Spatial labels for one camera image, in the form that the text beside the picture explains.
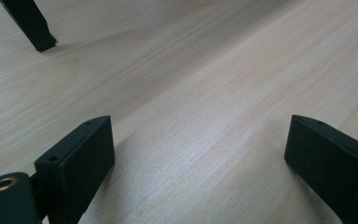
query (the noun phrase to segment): light wood surface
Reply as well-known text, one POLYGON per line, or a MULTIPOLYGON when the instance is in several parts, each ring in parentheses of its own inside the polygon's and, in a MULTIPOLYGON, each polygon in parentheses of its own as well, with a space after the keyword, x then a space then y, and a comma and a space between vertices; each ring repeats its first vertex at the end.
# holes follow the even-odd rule
POLYGON ((340 223, 283 152, 292 114, 358 139, 358 0, 36 3, 44 53, 0 5, 0 175, 110 115, 80 223, 340 223))

